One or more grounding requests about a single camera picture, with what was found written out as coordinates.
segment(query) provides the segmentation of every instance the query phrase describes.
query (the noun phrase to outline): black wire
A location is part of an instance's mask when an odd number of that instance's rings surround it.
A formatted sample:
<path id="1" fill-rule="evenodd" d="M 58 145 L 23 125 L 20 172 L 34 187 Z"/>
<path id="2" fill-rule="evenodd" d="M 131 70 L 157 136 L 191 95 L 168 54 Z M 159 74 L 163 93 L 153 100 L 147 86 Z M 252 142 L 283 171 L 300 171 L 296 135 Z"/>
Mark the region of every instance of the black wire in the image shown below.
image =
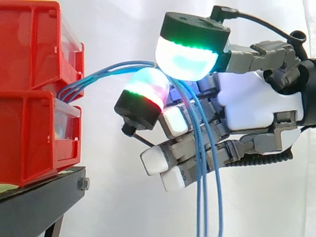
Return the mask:
<path id="1" fill-rule="evenodd" d="M 293 36 L 290 36 L 289 34 L 287 34 L 286 32 L 280 30 L 279 28 L 275 27 L 274 25 L 271 25 L 270 23 L 261 20 L 255 16 L 249 15 L 247 13 L 243 13 L 243 12 L 239 12 L 238 13 L 238 17 L 256 22 L 262 26 L 267 27 L 268 29 L 274 31 L 275 33 L 279 34 L 280 36 L 282 36 L 283 38 L 286 38 L 287 40 L 289 40 L 291 43 L 304 43 L 306 41 L 306 39 L 299 39 Z"/>
<path id="2" fill-rule="evenodd" d="M 138 141 L 144 143 L 145 145 L 149 146 L 149 147 L 154 147 L 155 146 L 153 143 L 151 143 L 150 141 L 146 140 L 145 138 L 139 136 L 136 133 L 134 134 L 133 137 L 136 138 Z"/>
<path id="3" fill-rule="evenodd" d="M 304 132 L 305 130 L 309 129 L 309 128 L 315 128 L 316 125 L 308 125 L 308 126 L 305 126 L 305 127 L 302 127 L 301 128 L 301 133 Z"/>

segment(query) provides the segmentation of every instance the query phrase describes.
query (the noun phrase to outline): stacked red bins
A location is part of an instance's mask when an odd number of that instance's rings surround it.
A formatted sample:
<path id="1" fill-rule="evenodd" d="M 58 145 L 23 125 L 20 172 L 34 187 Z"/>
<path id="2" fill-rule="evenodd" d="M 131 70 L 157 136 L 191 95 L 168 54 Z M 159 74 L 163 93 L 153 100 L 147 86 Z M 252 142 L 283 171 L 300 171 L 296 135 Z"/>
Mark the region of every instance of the stacked red bins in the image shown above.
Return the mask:
<path id="1" fill-rule="evenodd" d="M 83 45 L 51 1 L 0 1 L 0 34 L 0 184 L 21 187 L 80 161 L 80 108 L 55 96 Z"/>

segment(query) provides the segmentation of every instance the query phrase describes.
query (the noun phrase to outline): black cable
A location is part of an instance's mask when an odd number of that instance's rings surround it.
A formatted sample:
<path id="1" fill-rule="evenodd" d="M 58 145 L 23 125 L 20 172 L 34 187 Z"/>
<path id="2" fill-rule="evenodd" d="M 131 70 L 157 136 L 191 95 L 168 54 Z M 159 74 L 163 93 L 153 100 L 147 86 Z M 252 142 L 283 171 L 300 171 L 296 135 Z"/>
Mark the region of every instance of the black cable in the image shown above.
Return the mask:
<path id="1" fill-rule="evenodd" d="M 150 141 L 146 140 L 145 138 L 139 136 L 136 133 L 134 134 L 133 137 L 136 138 L 138 141 L 144 143 L 145 145 L 149 146 L 149 147 L 154 147 L 155 146 L 153 143 L 151 143 Z"/>
<path id="2" fill-rule="evenodd" d="M 287 34 L 286 32 L 280 30 L 279 28 L 275 27 L 274 25 L 272 25 L 264 20 L 261 20 L 260 18 L 257 18 L 255 16 L 252 16 L 252 15 L 249 15 L 249 14 L 243 13 L 243 12 L 238 12 L 237 15 L 240 18 L 244 18 L 244 19 L 256 22 L 262 26 L 267 27 L 268 29 L 270 29 L 270 30 L 274 31 L 275 33 L 277 33 L 278 35 L 282 36 L 283 38 L 289 40 L 291 43 L 302 44 L 306 41 L 306 39 L 299 39 L 299 38 L 293 37 L 293 36 Z"/>
<path id="3" fill-rule="evenodd" d="M 272 164 L 293 159 L 291 148 L 273 155 L 245 154 L 243 158 L 226 164 L 226 167 Z"/>
<path id="4" fill-rule="evenodd" d="M 301 133 L 304 132 L 305 130 L 309 129 L 309 128 L 315 128 L 316 125 L 308 125 L 308 126 L 304 126 L 301 128 Z"/>

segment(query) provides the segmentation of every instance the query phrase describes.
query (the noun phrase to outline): blue cable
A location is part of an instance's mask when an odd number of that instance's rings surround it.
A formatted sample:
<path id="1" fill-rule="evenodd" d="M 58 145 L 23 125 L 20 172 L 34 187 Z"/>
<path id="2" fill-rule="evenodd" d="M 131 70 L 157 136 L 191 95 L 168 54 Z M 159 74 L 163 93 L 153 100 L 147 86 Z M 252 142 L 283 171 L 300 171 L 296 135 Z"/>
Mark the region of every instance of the blue cable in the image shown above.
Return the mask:
<path id="1" fill-rule="evenodd" d="M 179 81 L 179 83 L 186 88 L 189 87 L 185 82 Z M 195 93 L 192 90 L 187 90 L 188 93 L 192 96 L 192 94 L 195 95 Z M 204 235 L 208 235 L 208 206 L 207 206 L 207 179 L 206 179 L 206 174 L 207 174 L 207 168 L 206 168 L 206 157 L 205 157 L 205 147 L 204 143 L 200 143 L 200 150 L 204 151 L 204 155 L 202 156 L 202 178 L 203 178 L 203 199 L 204 199 Z"/>
<path id="2" fill-rule="evenodd" d="M 138 65 L 138 66 L 133 66 L 133 67 L 127 67 L 127 68 L 121 68 L 121 69 L 117 69 L 115 71 L 109 72 L 109 70 L 114 69 L 116 67 L 122 67 L 122 66 L 126 66 L 126 65 L 132 65 L 132 64 L 142 64 L 142 65 Z M 68 89 L 70 91 L 67 92 L 66 96 L 63 96 L 64 99 L 66 99 L 70 94 L 72 94 L 73 92 L 74 95 L 71 96 L 71 98 L 68 100 L 68 102 L 71 102 L 84 88 L 86 88 L 88 85 L 94 83 L 95 81 L 97 81 L 100 78 L 103 77 L 107 77 L 110 75 L 118 75 L 118 74 L 123 74 L 123 73 L 130 73 L 130 72 L 135 72 L 143 67 L 146 66 L 151 66 L 154 67 L 155 63 L 153 62 L 148 62 L 148 61 L 128 61 L 128 62 L 122 62 L 122 63 L 117 63 L 114 64 L 112 66 L 106 67 L 96 73 L 91 74 L 90 76 L 87 76 L 79 81 L 76 81 L 68 86 L 65 86 L 63 89 L 61 89 L 58 94 L 57 97 L 60 98 L 61 94 L 65 91 L 67 91 Z M 202 120 L 205 123 L 205 127 L 206 127 L 206 131 L 208 134 L 208 137 L 210 139 L 210 143 L 211 143 L 211 147 L 212 147 L 212 153 L 213 153 L 213 158 L 214 158 L 214 168 L 215 168 L 215 174 L 216 174 L 216 181 L 217 181 L 217 191 L 218 191 L 218 200 L 219 200 L 219 219 L 220 219 L 220 231 L 219 231 L 219 236 L 222 236 L 222 229 L 223 229 L 223 215 L 222 215 L 222 194 L 221 194 L 221 185 L 220 185 L 220 179 L 219 179 L 219 171 L 218 171 L 218 164 L 217 164 L 217 157 L 216 157 L 216 153 L 215 153 L 215 142 L 214 139 L 212 137 L 211 134 L 211 130 L 209 128 L 209 125 L 207 123 L 207 119 L 206 116 L 203 112 L 202 106 L 199 102 L 199 100 L 197 99 L 196 95 L 194 94 L 194 92 L 191 90 L 191 88 L 189 88 L 184 82 L 180 81 L 180 84 L 178 81 L 168 77 L 168 79 L 171 81 L 172 84 L 174 84 L 174 86 L 178 89 L 179 93 L 182 96 L 183 102 L 186 104 L 188 112 L 189 112 L 189 116 L 190 119 L 193 122 L 193 128 L 195 131 L 195 140 L 196 140 L 196 160 L 197 160 L 197 236 L 200 235 L 200 181 L 201 181 L 201 168 L 200 168 L 200 158 L 202 156 L 202 166 L 203 166 L 203 199 L 204 199 L 204 234 L 205 236 L 207 236 L 207 216 L 205 217 L 205 215 L 207 215 L 207 191 L 206 191 L 206 178 L 205 178 L 205 171 L 206 171 L 206 159 L 205 159 L 205 148 L 204 148 L 204 143 L 203 143 L 203 137 L 202 137 L 202 132 L 201 132 L 201 128 L 199 125 L 199 121 L 198 121 L 198 117 L 195 114 L 195 111 L 192 108 L 192 105 L 186 95 L 186 93 L 183 91 L 183 87 L 185 87 L 189 93 L 191 93 L 193 99 L 196 101 L 196 105 L 199 109 L 199 112 L 201 114 Z"/>
<path id="3" fill-rule="evenodd" d="M 66 93 L 64 93 L 63 96 L 61 96 L 60 100 L 64 101 L 68 96 L 70 96 L 72 93 L 74 93 L 74 95 L 69 98 L 67 100 L 66 103 L 70 103 L 72 102 L 88 85 L 96 82 L 98 79 L 100 78 L 104 78 L 104 77 L 108 77 L 111 75 L 119 75 L 119 74 L 125 74 L 125 73 L 134 73 L 142 68 L 146 68 L 146 67 L 151 67 L 149 65 L 147 66 L 131 66 L 131 67 L 126 67 L 126 68 L 120 68 L 120 69 L 116 69 L 114 71 L 111 72 L 105 72 L 102 74 L 99 74 L 97 76 L 94 76 L 93 78 L 90 78 L 89 80 L 82 80 L 80 81 L 80 83 L 76 83 L 75 87 L 69 89 L 69 91 L 67 91 Z"/>
<path id="4" fill-rule="evenodd" d="M 184 102 L 188 112 L 190 119 L 192 121 L 193 130 L 194 130 L 194 138 L 195 138 L 195 148 L 196 148 L 196 163 L 197 163 L 197 237 L 200 236 L 200 208 L 201 208 L 201 167 L 200 167 L 200 156 L 201 153 L 205 155 L 205 149 L 200 148 L 200 141 L 203 142 L 203 137 L 201 134 L 201 127 L 198 122 L 198 117 L 188 99 L 188 96 L 183 91 L 183 87 L 179 84 L 178 81 L 174 80 L 171 77 L 168 77 L 169 81 L 175 86 L 175 88 L 179 91 L 181 95 L 182 101 Z"/>
<path id="5" fill-rule="evenodd" d="M 62 88 L 62 89 L 57 93 L 57 96 L 56 96 L 56 97 L 57 97 L 57 98 L 60 98 L 61 95 L 62 95 L 62 93 L 65 92 L 66 90 L 68 90 L 68 89 L 72 88 L 73 86 L 78 85 L 78 84 L 80 84 L 80 83 L 82 83 L 82 82 L 85 82 L 85 81 L 87 81 L 87 80 L 90 80 L 91 78 L 93 78 L 93 77 L 95 77 L 95 76 L 97 76 L 97 75 L 99 75 L 99 74 L 106 73 L 106 72 L 108 72 L 109 70 L 114 69 L 114 68 L 117 68 L 117 67 L 122 67 L 122 66 L 126 66 L 126 65 L 133 65 L 133 64 L 141 64 L 141 65 L 155 66 L 155 64 L 154 64 L 153 62 L 148 62 L 148 61 L 126 61 L 126 62 L 116 63 L 116 64 L 114 64 L 114 65 L 111 65 L 111 66 L 109 66 L 109 67 L 106 67 L 106 68 L 104 68 L 104 69 L 101 69 L 101 70 L 97 71 L 96 73 L 93 73 L 93 74 L 91 74 L 91 75 L 89 75 L 89 76 L 87 76 L 87 77 L 85 77 L 85 78 L 83 78 L 83 79 L 80 79 L 80 80 L 78 80 L 78 81 L 76 81 L 76 82 L 73 82 L 73 83 L 71 83 L 71 84 L 69 84 L 69 85 L 66 85 L 64 88 Z"/>
<path id="6" fill-rule="evenodd" d="M 222 237 L 223 236 L 223 203 L 222 203 L 222 187 L 221 187 L 221 180 L 220 180 L 220 175 L 219 175 L 219 168 L 218 168 L 218 161 L 217 161 L 217 154 L 216 154 L 216 147 L 215 147 L 215 140 L 213 138 L 211 129 L 209 127 L 207 118 L 205 116 L 204 110 L 202 108 L 202 105 L 200 101 L 198 100 L 197 96 L 195 93 L 192 91 L 192 89 L 186 85 L 183 81 L 180 81 L 180 83 L 190 92 L 192 95 L 196 106 L 199 110 L 199 113 L 202 117 L 204 126 L 206 128 L 206 132 L 209 138 L 209 141 L 211 143 L 211 148 L 212 148 L 212 155 L 213 155 L 213 160 L 214 160 L 214 169 L 215 169 L 215 177 L 216 177 L 216 185 L 217 185 L 217 198 L 218 198 L 218 212 L 219 212 L 219 233 L 218 236 Z"/>

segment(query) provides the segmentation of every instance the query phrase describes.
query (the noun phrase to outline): white fingertip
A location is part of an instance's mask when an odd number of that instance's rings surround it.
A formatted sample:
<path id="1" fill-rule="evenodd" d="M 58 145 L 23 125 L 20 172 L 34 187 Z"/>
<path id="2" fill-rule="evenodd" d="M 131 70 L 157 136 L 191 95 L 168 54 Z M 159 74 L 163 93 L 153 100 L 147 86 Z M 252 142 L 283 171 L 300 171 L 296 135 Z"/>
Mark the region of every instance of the white fingertip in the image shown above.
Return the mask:
<path id="1" fill-rule="evenodd" d="M 178 107 L 164 110 L 162 116 L 172 136 L 178 137 L 189 131 L 188 125 Z"/>
<path id="2" fill-rule="evenodd" d="M 177 166 L 160 174 L 160 177 L 166 192 L 173 192 L 185 188 L 180 168 Z"/>
<path id="3" fill-rule="evenodd" d="M 168 170 L 169 165 L 159 146 L 154 146 L 145 150 L 140 158 L 148 175 L 155 175 Z"/>

